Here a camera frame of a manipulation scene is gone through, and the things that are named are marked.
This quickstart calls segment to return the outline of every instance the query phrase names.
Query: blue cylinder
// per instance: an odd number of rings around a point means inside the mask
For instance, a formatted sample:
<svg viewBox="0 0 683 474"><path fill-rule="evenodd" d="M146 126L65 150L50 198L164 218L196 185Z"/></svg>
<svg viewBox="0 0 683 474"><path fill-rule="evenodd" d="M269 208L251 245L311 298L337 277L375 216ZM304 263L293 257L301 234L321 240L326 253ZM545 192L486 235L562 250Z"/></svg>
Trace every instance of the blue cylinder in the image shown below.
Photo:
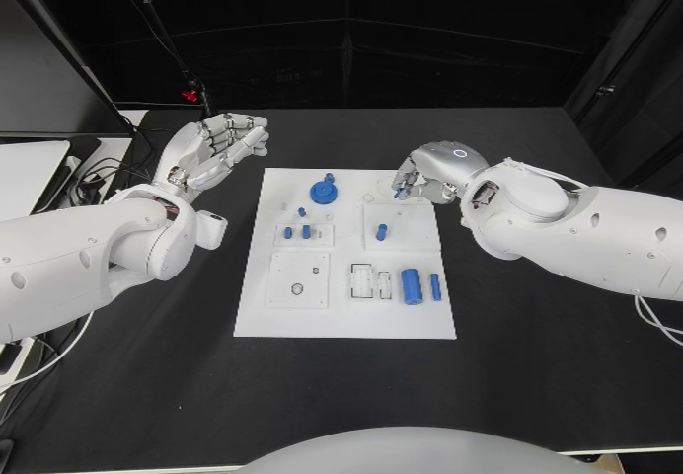
<svg viewBox="0 0 683 474"><path fill-rule="evenodd" d="M431 297L434 301L441 301L441 285L438 284L438 274L429 275L431 281Z"/></svg>
<svg viewBox="0 0 683 474"><path fill-rule="evenodd" d="M334 176L327 173L324 180L318 181L310 188L310 198L316 204L329 204L337 199L337 187L333 183Z"/></svg>
<svg viewBox="0 0 683 474"><path fill-rule="evenodd" d="M380 224L378 228L378 240L383 241L388 238L388 224Z"/></svg>
<svg viewBox="0 0 683 474"><path fill-rule="evenodd" d="M421 304L422 287L419 286L419 271L406 269L401 272L402 301L405 304Z"/></svg>

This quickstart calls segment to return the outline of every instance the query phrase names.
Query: robotic hand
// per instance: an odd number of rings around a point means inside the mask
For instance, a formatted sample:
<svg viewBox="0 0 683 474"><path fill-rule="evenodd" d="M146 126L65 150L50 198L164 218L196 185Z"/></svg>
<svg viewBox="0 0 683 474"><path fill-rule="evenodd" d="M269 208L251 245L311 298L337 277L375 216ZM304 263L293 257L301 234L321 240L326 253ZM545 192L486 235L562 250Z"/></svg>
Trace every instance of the robotic hand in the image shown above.
<svg viewBox="0 0 683 474"><path fill-rule="evenodd" d="M189 123L150 185L104 205L0 222L0 343L68 323L131 286L172 279L195 245L218 248L228 222L190 204L246 156L267 155L267 125L238 114Z"/></svg>
<svg viewBox="0 0 683 474"><path fill-rule="evenodd" d="M399 199L460 198L461 223L494 257L526 257L592 286L683 301L683 202L588 187L510 158L490 166L455 141L412 151L393 189Z"/></svg>

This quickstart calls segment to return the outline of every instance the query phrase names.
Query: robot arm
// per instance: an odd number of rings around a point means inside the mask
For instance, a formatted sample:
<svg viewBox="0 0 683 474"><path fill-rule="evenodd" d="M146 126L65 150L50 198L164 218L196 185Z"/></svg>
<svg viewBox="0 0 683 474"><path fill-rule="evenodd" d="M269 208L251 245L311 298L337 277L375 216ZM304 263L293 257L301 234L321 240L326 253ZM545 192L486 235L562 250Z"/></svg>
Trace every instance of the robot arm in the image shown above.
<svg viewBox="0 0 683 474"><path fill-rule="evenodd" d="M683 202L588 187L512 159L490 167L447 141L412 151L393 188L401 199L460 198L461 223L494 257L526 257L618 293L683 300Z"/></svg>
<svg viewBox="0 0 683 474"><path fill-rule="evenodd" d="M225 114L173 136L150 185L104 205L0 222L0 343L56 328L130 287L172 279L195 246L218 248L226 220L192 202L249 155L267 155L268 121Z"/></svg>

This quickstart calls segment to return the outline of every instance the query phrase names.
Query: blue battery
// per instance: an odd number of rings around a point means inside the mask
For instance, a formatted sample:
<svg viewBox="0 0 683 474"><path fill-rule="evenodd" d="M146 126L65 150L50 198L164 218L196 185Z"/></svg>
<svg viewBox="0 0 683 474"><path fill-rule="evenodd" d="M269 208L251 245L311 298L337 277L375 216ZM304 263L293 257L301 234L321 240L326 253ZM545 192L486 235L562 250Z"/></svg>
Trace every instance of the blue battery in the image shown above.
<svg viewBox="0 0 683 474"><path fill-rule="evenodd" d="M401 272L402 301L405 304L419 304L422 302L422 287L419 286L419 272L416 269L406 269Z"/></svg>
<svg viewBox="0 0 683 474"><path fill-rule="evenodd" d="M388 224L380 224L378 228L378 240L383 241L388 238Z"/></svg>
<svg viewBox="0 0 683 474"><path fill-rule="evenodd" d="M431 297L434 301L441 301L441 285L438 284L438 274L429 275L431 281Z"/></svg>

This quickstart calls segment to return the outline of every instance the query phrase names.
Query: black wall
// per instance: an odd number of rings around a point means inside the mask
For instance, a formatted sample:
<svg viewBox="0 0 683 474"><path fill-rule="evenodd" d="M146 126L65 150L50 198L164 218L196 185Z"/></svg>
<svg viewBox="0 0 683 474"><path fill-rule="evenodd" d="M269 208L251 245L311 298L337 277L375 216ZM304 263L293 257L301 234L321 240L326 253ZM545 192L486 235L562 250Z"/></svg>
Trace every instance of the black wall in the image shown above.
<svg viewBox="0 0 683 474"><path fill-rule="evenodd" d="M46 4L112 100L180 102L131 2ZM219 108L561 106L628 4L156 1Z"/></svg>

